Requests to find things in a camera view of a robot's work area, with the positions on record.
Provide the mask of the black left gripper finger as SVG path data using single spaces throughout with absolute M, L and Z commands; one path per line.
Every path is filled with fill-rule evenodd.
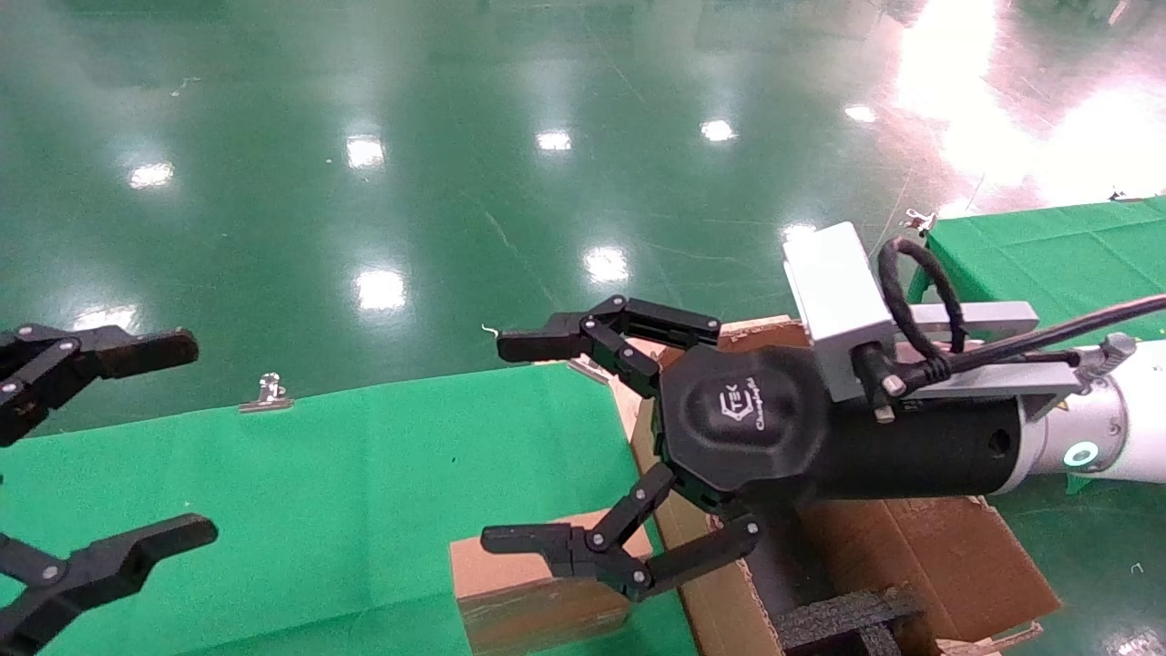
M 33 432 L 97 379 L 121 379 L 199 360 L 187 329 L 133 336 L 119 325 L 61 331 L 36 323 L 1 333 L 1 446 Z
M 1 611 L 1 651 L 37 655 L 82 614 L 140 593 L 160 560 L 208 546 L 219 535 L 211 519 L 189 512 L 58 558 L 5 532 L 3 577 L 24 588 Z

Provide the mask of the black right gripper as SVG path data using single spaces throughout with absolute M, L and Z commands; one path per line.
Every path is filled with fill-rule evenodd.
M 742 560 L 761 538 L 761 523 L 744 515 L 649 559 L 633 556 L 630 537 L 674 488 L 725 514 L 819 499 L 986 496 L 1014 472 L 1023 426 L 1013 398 L 911 400 L 880 423 L 863 398 L 834 402 L 808 350 L 725 353 L 712 348 L 719 331 L 716 317 L 613 295 L 585 312 L 553 313 L 538 331 L 499 333 L 505 362 L 585 354 L 655 397 L 655 451 L 666 465 L 647 470 L 593 528 L 490 525 L 480 546 L 538 555 L 555 578 L 595 579 L 641 602 Z M 686 353 L 660 373 L 630 339 Z

